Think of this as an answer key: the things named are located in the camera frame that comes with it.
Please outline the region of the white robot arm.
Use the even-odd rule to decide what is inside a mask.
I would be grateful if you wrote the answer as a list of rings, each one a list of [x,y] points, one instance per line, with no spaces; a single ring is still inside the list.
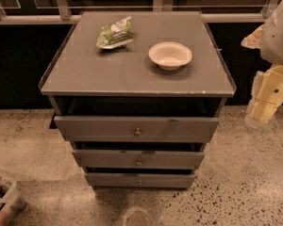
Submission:
[[[265,126],[283,104],[283,0],[241,45],[259,49],[260,56],[272,64],[265,73],[258,71],[254,77],[252,98],[246,110],[246,124],[259,128]]]

